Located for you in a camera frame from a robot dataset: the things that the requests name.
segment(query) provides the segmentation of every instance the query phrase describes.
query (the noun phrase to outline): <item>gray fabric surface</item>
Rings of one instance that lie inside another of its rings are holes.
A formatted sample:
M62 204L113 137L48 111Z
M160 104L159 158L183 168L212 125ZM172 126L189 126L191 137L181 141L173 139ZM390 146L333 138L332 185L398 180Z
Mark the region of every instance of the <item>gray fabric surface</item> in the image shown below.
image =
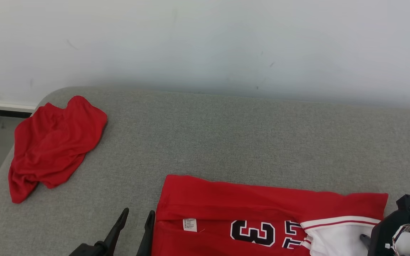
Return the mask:
M10 201L0 169L0 255L69 255L103 239L124 207L116 256L135 255L167 174L314 191L410 193L410 110L70 87L107 113L101 142L70 180Z

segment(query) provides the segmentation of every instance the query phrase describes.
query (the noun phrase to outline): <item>clothing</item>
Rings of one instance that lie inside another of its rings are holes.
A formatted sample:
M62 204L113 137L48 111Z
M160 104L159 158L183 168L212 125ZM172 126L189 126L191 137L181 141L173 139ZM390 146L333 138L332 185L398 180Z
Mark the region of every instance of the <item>clothing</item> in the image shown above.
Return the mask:
M15 129L14 159L9 169L12 202L21 203L41 182L55 188L66 182L96 147L107 115L84 97L62 109L47 103Z
M359 236L383 219L387 198L168 175L152 255L366 255Z

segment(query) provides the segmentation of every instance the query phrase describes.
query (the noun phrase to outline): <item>crumpled red cloth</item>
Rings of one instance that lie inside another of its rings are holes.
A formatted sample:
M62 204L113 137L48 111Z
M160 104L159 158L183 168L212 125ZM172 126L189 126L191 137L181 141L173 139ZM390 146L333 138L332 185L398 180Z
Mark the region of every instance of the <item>crumpled red cloth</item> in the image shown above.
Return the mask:
M14 159L9 169L12 202L19 204L41 182L55 188L66 182L96 147L107 115L84 97L62 109L47 103L15 129Z

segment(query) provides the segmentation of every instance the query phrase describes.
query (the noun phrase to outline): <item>red stripe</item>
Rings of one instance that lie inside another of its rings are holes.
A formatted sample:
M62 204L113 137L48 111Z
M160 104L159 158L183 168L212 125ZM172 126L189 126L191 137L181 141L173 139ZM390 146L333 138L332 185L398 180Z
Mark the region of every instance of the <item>red stripe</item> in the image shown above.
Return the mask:
M376 225L376 224L373 223L373 222L364 222L363 220L343 220L342 222L332 222L332 223L314 225L314 226L311 226L311 227L304 228L303 230L307 230L307 229L311 229L311 228L315 228L315 227L321 227L321 226L329 226L329 225L341 224L341 223L346 223L346 222Z

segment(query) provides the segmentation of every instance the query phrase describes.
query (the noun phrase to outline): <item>white wall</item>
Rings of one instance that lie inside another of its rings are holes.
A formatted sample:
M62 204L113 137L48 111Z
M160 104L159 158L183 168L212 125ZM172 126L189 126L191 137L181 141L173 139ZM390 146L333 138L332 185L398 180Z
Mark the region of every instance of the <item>white wall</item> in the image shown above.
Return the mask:
M0 0L0 103L100 83L410 107L410 0Z

